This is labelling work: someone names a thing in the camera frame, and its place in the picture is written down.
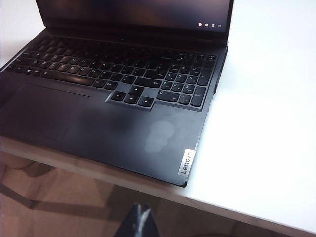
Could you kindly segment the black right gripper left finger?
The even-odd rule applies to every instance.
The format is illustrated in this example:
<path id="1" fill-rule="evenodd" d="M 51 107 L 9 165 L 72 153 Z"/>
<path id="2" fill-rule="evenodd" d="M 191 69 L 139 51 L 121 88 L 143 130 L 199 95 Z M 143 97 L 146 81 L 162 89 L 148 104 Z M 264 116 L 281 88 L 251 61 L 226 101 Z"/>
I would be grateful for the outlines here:
<path id="1" fill-rule="evenodd" d="M 141 206 L 134 204 L 130 212 L 122 222 L 118 229 L 119 237 L 141 237 L 142 231 L 140 230 L 141 220 Z"/>

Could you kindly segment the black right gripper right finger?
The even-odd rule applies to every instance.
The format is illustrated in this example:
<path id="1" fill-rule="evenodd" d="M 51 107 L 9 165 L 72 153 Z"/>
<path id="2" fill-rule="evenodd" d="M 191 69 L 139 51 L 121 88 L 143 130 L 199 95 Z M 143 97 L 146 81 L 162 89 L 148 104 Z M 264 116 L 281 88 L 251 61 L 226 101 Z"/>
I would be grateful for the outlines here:
<path id="1" fill-rule="evenodd" d="M 158 227 L 156 225 L 151 208 L 144 206 L 144 210 L 140 216 L 140 236 L 141 237 L 160 237 Z"/>

